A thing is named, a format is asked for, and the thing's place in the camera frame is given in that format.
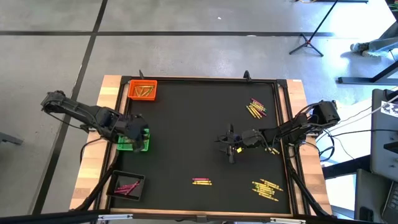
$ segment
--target shoe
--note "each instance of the shoe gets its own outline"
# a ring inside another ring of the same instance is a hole
[[[369,42],[351,44],[349,48],[351,49],[352,52],[362,52],[364,50],[369,50]]]
[[[368,50],[364,50],[362,52],[363,57],[388,57],[388,52],[370,52]]]

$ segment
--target black mat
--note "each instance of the black mat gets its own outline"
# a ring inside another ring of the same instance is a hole
[[[245,105],[250,98],[268,109],[266,118],[254,119]],[[114,198],[113,208],[201,210],[214,212],[290,213],[282,155],[248,149],[236,164],[214,142],[228,123],[241,133],[251,128],[277,126],[270,84],[159,82],[156,101],[132,101],[129,113],[141,113],[150,126],[148,152],[122,152],[118,169],[146,176],[140,202]],[[208,177],[212,186],[192,184]],[[279,202],[258,196],[252,181],[267,179],[280,185]]]

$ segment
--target wooden frame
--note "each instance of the wooden frame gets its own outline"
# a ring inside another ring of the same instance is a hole
[[[99,97],[97,101],[98,106],[107,106],[115,108],[119,93],[121,76],[120,75],[105,75]],[[307,105],[305,99],[304,89],[301,80],[287,80],[289,97],[291,100],[291,108],[293,114],[297,113],[300,109]],[[128,85],[125,85],[122,90],[122,100],[119,107],[119,112],[123,113],[126,105]],[[283,88],[279,87],[280,103],[282,105],[283,120],[287,121],[287,108],[285,105],[285,98]],[[87,141],[99,138],[98,133],[89,133]],[[307,138],[308,142],[315,143],[313,138]],[[76,208],[84,199],[90,194],[95,185],[100,179],[100,174],[105,158],[106,141],[98,141],[96,143],[86,146],[83,160],[81,162],[80,170],[76,180],[75,190],[73,192],[70,208]],[[112,145],[109,160],[113,160],[116,152],[116,145]],[[328,201],[325,180],[323,178],[322,168],[318,157],[318,151],[312,146],[302,146],[300,148],[303,173],[305,183],[309,191],[314,196],[315,200],[322,206],[322,208],[331,213],[331,207]],[[109,180],[107,181],[104,189],[108,188]],[[300,189],[295,184],[295,193],[297,198],[298,211],[300,214],[303,212],[303,203],[301,199]],[[99,208],[106,207],[106,192],[102,192]],[[111,208],[112,213],[134,213],[143,215],[210,215],[210,216],[245,216],[245,217],[266,217],[266,216],[279,216],[291,217],[292,214],[273,214],[273,213],[240,213],[240,212],[204,212],[204,211],[181,211],[181,210],[149,210],[149,209],[129,209],[129,208]]]

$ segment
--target orange basket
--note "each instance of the orange basket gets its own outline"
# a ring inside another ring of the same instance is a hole
[[[131,80],[128,97],[132,100],[155,100],[156,80]]]

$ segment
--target gray floor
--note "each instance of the gray floor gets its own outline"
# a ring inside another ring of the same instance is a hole
[[[92,30],[100,4],[0,0],[0,30]],[[330,6],[288,0],[109,0],[100,30],[310,32]],[[363,58],[349,53],[349,45],[380,36],[393,21],[384,0],[339,3],[321,30],[339,37],[313,40],[322,58],[312,49],[289,55],[302,42],[298,37],[97,37],[78,100],[95,104],[103,75],[137,75],[141,69],[146,76],[241,77],[249,70],[253,78],[303,80],[309,103],[350,105],[376,86],[338,85],[336,78],[371,77],[394,60]],[[28,212],[59,127],[40,111],[40,102],[47,91],[71,93],[87,43],[88,37],[0,36],[0,131],[25,139],[22,146],[0,144],[0,216]],[[85,133],[68,130],[43,212],[68,210],[85,141]]]

